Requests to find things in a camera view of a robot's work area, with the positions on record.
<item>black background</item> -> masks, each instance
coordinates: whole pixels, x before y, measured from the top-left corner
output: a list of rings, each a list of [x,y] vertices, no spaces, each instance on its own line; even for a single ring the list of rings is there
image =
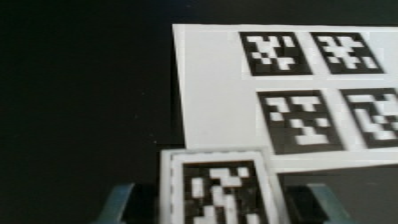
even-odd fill
[[[0,1],[0,223],[94,221],[183,145],[173,23],[397,25],[372,0]]]

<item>white border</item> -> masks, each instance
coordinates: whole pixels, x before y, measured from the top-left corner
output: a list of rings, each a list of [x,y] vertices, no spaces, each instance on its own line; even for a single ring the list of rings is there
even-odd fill
[[[253,160],[258,172],[258,183],[261,188],[263,203],[267,209],[269,223],[286,223],[286,215],[279,216],[281,203],[276,203],[272,177],[267,169],[263,153],[258,149],[240,151],[224,150],[173,150],[162,152],[162,180],[160,180],[160,223],[183,224],[183,164],[189,162],[222,162]]]

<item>black and white pattern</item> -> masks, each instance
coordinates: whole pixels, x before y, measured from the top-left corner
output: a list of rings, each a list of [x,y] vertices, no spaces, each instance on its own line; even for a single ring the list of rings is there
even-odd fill
[[[254,76],[309,75],[309,65],[292,32],[240,32]]]
[[[183,165],[185,224],[267,224],[253,161]]]
[[[359,33],[311,33],[333,74],[382,73]]]
[[[368,148],[398,146],[398,97],[393,88],[341,90]]]
[[[261,92],[276,154],[343,150],[318,90]]]

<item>handheld marker card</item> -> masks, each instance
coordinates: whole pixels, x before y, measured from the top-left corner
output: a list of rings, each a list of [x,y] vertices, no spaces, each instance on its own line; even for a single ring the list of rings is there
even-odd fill
[[[279,224],[263,152],[162,152],[164,224]]]
[[[398,163],[398,28],[174,25],[187,148],[276,172]]]

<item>black square marker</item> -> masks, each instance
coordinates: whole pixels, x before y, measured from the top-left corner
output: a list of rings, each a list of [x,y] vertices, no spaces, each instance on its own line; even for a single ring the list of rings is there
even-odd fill
[[[393,88],[343,89],[368,148],[398,147],[398,95]]]
[[[253,76],[311,75],[293,32],[240,32]]]
[[[260,92],[276,154],[343,150],[318,90]]]
[[[185,163],[183,183],[185,224],[269,224],[253,161]]]
[[[384,73],[359,33],[311,33],[333,74]]]

